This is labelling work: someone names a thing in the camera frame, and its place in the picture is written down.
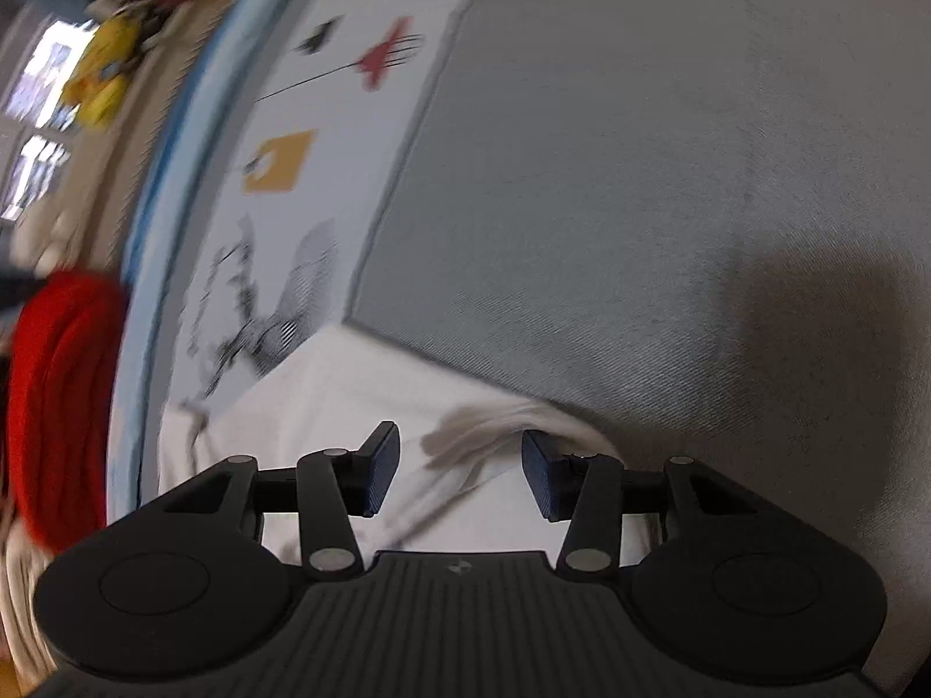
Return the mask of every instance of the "crumpled white fabric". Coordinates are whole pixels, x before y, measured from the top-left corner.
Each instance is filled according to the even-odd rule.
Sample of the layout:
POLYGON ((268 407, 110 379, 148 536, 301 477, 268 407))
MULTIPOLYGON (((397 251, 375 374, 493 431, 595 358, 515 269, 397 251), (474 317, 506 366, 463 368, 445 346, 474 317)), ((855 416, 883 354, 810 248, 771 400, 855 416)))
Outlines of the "crumpled white fabric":
POLYGON ((0 564, 0 621, 24 694, 56 668, 33 611, 35 584, 50 561, 30 539, 22 520, 14 520, 0 564))
MULTIPOLYGON (((379 515, 352 517, 367 560, 405 549, 542 550, 555 561, 567 523, 541 517, 520 467, 521 434, 542 430, 563 452, 617 456, 598 431, 551 405, 328 326, 211 422, 191 407, 168 407, 159 492, 234 454, 276 469, 323 448, 355 450, 384 419, 399 427, 401 463, 379 515)), ((267 515, 262 541, 299 563, 296 517, 267 515)), ((652 541, 642 518, 625 517, 622 563, 639 561, 652 541)))

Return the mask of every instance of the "window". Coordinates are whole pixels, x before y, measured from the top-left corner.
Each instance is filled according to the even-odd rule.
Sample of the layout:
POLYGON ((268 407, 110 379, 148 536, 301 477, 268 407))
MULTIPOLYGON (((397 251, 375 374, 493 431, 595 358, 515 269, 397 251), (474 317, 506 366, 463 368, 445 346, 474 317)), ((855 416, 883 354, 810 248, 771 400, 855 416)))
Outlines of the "window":
POLYGON ((0 86, 0 218, 16 220, 61 178, 71 155, 74 113, 60 108, 59 100, 95 30, 92 23, 36 23, 27 17, 6 34, 0 61, 19 61, 8 85, 0 86), (25 41, 25 31, 31 41, 25 41))

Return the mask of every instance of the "yellow square print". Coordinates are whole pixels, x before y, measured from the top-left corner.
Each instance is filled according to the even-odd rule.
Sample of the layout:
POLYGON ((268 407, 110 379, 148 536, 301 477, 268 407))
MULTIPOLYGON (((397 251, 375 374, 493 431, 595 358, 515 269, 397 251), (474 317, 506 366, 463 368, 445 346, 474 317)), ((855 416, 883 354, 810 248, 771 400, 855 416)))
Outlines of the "yellow square print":
POLYGON ((317 131, 301 131, 262 142, 243 171, 245 193, 287 193, 293 190, 316 138, 317 131))

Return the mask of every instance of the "gray mattress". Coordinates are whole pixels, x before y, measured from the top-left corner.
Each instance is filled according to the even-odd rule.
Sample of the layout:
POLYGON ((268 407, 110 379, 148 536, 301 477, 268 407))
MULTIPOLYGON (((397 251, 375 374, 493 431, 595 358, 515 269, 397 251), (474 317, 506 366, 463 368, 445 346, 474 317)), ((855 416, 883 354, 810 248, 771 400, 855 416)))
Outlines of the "gray mattress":
POLYGON ((354 323, 689 452, 931 648, 931 0, 476 0, 354 323))

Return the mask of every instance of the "red cushion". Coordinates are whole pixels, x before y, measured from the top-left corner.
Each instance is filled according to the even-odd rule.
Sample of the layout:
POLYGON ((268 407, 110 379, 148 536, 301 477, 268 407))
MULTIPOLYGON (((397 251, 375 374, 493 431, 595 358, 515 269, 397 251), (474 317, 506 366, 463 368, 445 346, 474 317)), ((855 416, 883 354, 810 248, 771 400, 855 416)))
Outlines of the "red cushion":
POLYGON ((106 521, 107 429, 126 309, 110 278, 58 272, 13 333, 9 477, 31 537, 53 554, 106 521))

